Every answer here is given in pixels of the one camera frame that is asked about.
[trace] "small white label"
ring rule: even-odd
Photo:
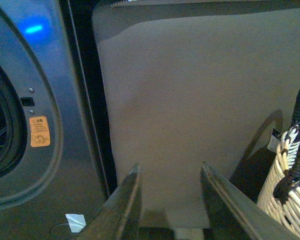
[[[276,153],[277,152],[277,146],[280,144],[280,140],[278,140],[275,136],[271,135],[269,144],[267,146],[267,148]]]
[[[86,220],[82,214],[66,214],[70,229],[72,233],[80,233],[85,228]]]

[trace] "washing machine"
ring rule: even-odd
[[[68,1],[0,0],[0,240],[73,238],[104,169]]]

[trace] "orange warning label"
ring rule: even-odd
[[[31,147],[45,147],[50,145],[50,131],[45,116],[30,117]]]

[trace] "floor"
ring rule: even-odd
[[[202,229],[141,227],[140,240],[204,240]]]

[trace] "white wicker basket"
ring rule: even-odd
[[[294,175],[294,172],[300,174],[300,124],[296,124],[298,122],[300,91],[294,108],[292,127],[281,136],[275,160],[258,196],[257,205],[300,237],[300,175]]]

